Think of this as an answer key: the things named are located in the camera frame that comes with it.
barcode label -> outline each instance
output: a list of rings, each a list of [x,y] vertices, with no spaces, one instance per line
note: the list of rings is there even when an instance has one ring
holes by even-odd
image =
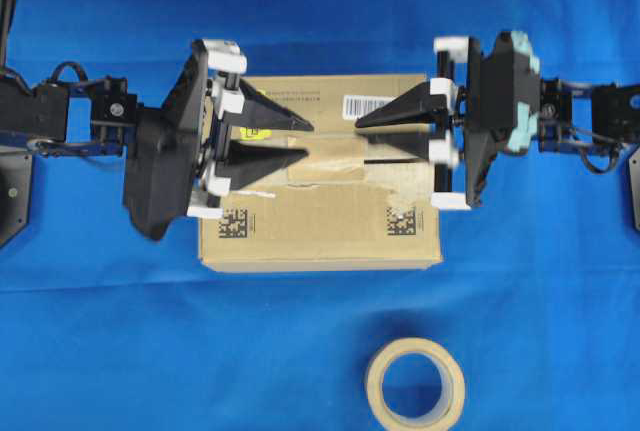
[[[394,99],[396,98],[389,96],[358,96],[347,94],[342,100],[342,119],[355,121],[362,116],[366,116],[371,111],[390,103]]]

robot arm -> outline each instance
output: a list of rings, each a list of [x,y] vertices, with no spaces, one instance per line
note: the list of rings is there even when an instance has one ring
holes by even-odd
[[[491,163],[498,154],[522,156],[533,139],[542,152],[580,156],[597,174],[613,169],[622,147],[640,143],[640,85],[593,86],[540,77],[540,60],[526,34],[505,31],[485,56],[470,37],[437,38],[437,77],[356,121],[357,128],[427,123],[432,131],[413,154],[435,164],[432,204],[441,209],[470,209],[481,204]],[[455,64],[466,63],[466,84],[454,81]],[[590,99],[592,130],[572,123],[573,99]],[[461,103],[466,110],[461,112]],[[462,149],[453,130],[461,127]],[[589,136],[585,141],[579,136]],[[401,139],[395,136],[389,144]],[[606,156],[597,168],[589,156]],[[451,170],[465,164],[464,196],[452,193]]]

packing tape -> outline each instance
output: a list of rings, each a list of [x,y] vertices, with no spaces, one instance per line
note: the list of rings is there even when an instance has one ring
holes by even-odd
[[[417,418],[394,413],[384,400],[382,383],[391,363],[407,354],[421,354],[438,369],[442,394],[431,411]],[[464,376],[458,363],[438,343],[422,338],[392,341],[374,356],[366,375],[367,399],[374,416],[389,431],[447,431],[462,414],[465,398]]]

blue tablecloth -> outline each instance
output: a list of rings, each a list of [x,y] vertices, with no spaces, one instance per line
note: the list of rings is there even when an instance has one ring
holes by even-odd
[[[529,33],[546,77],[640,80],[640,0],[18,0],[9,65],[73,59],[157,106],[196,37],[254,75],[435,69],[432,40]],[[584,111],[588,123],[587,107]],[[86,134],[74,103],[71,137]],[[427,271],[227,276],[196,224],[151,243],[124,166],[38,158],[31,223],[0,250],[0,428],[380,429],[366,364],[389,340],[443,344],[466,377],[456,429],[627,430],[640,422],[640,235],[626,164],[501,156],[485,206],[443,214]],[[462,175],[456,174],[460,183]]]

